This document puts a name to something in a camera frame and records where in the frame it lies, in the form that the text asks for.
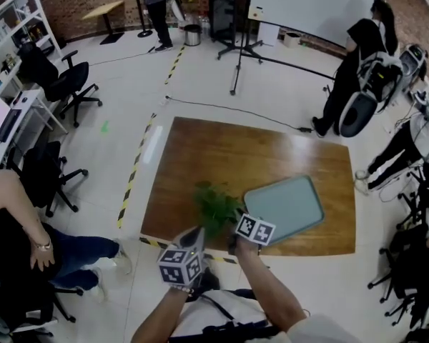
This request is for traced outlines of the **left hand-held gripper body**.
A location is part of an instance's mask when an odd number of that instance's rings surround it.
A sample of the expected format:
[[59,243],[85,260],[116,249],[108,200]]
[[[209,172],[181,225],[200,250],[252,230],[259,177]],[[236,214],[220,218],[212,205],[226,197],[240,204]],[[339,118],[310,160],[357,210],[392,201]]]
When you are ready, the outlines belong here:
[[202,273],[204,227],[187,229],[161,253],[157,265],[164,283],[190,287]]

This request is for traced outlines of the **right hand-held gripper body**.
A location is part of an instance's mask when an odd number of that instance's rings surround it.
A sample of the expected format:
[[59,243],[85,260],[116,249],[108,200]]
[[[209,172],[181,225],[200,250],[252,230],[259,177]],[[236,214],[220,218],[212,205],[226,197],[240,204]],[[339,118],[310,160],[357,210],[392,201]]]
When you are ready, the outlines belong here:
[[254,218],[249,214],[243,214],[240,217],[235,229],[235,234],[259,245],[268,245],[274,232],[274,224]]

